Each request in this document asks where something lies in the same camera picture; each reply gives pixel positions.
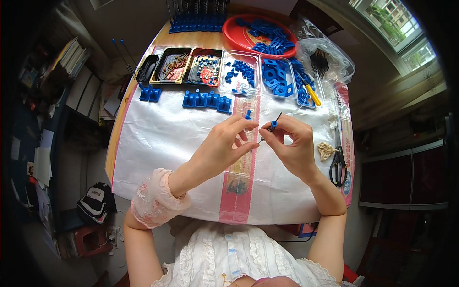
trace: wooden table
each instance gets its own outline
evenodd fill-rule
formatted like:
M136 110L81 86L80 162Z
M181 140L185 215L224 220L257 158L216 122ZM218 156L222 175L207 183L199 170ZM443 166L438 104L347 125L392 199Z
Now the wooden table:
M258 14L275 19L287 27L294 23L295 20L289 18L286 15L282 15L273 11L250 7L241 4L230 3L227 6L228 18L238 14ZM145 51L140 63L143 63L145 58L153 52L155 46L169 46L169 47L201 47L209 49L231 49L228 41L226 40L223 33L219 32L184 32L169 34L170 23L169 21L164 24L162 29L156 35L151 42L148 49ZM112 130L112 136L107 150L107 159L105 162L105 172L108 178L113 182L113 169L115 166L115 157L118 149L118 140L121 134L121 127L123 125L124 115L129 96L131 95L134 88L137 86L137 81L131 80L129 86L124 93L123 100L118 110L118 117L115 120L115 124Z
M223 33L218 32L185 32L169 34L170 23L164 24L162 29L151 42L148 49L145 51L141 59L141 63L145 58L153 52L155 46L169 46L169 47L202 47L209 49L231 49ZM113 180L113 168L115 165L115 157L117 153L118 140L121 134L121 127L129 96L132 91L137 87L137 81L131 80L129 86L124 93L123 100L118 110L118 116L113 125L112 136L107 150L107 159L105 162L105 172L107 173L110 181Z

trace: window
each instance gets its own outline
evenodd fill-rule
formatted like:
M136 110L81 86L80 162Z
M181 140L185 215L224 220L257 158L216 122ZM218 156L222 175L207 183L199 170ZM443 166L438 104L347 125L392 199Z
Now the window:
M403 58L403 61L411 71L414 71L436 56L437 55L435 54L432 45L430 42L427 42L420 48L415 48L413 52L409 53L406 57Z
M436 57L431 44L408 9L400 0L350 0L348 2L363 15L390 43L401 68L407 74Z

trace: necklace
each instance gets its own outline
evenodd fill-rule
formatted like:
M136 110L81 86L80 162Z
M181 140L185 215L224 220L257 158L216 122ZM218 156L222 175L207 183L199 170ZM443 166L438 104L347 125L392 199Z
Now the necklace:
M234 283L232 281L229 281L229 280L226 280L226 274L225 273L222 274L222 277L223 277L223 286L222 287L227 287L227 286L230 286L231 284L234 284L237 287L239 287L239 285L237 285L236 283Z

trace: curtain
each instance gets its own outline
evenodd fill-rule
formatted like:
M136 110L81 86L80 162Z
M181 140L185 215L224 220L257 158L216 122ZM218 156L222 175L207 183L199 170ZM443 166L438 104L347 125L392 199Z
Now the curtain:
M412 112L446 90L437 58L351 106L354 131L368 130Z

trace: woman's right hand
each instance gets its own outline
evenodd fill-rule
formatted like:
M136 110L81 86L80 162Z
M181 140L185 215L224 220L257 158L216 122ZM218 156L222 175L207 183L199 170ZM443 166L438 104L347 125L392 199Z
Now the woman's right hand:
M270 125L268 122L261 127L260 135L292 174L311 185L320 173L314 160L312 127L284 114L277 120L274 133L268 131ZM284 144L285 135L293 140L289 146Z

